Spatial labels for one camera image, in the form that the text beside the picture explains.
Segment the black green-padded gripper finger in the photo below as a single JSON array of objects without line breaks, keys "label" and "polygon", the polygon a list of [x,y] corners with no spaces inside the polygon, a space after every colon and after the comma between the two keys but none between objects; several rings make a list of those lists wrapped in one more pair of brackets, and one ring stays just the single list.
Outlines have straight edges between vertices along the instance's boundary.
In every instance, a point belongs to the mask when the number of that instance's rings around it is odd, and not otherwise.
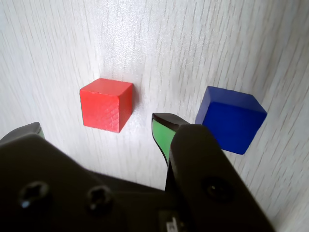
[{"label": "black green-padded gripper finger", "polygon": [[152,126],[173,132],[169,167],[199,232],[271,232],[273,227],[203,125],[171,113],[154,113]]},{"label": "black green-padded gripper finger", "polygon": [[40,132],[35,122],[0,142],[1,231],[116,231],[108,188]]}]

